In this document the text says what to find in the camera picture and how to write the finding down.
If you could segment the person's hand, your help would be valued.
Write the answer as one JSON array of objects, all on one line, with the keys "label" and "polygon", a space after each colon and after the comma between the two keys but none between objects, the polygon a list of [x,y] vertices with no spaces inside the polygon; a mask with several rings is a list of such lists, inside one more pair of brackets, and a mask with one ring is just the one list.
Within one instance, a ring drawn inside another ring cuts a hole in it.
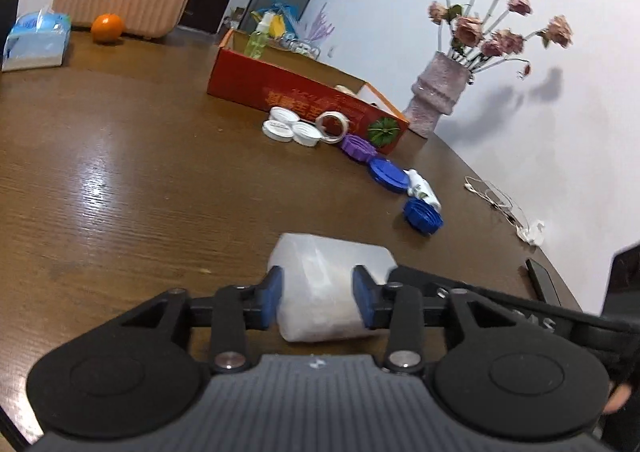
[{"label": "person's hand", "polygon": [[614,387],[610,392],[603,413],[608,415],[619,411],[627,403],[631,394],[632,387],[629,384],[622,383]]}]

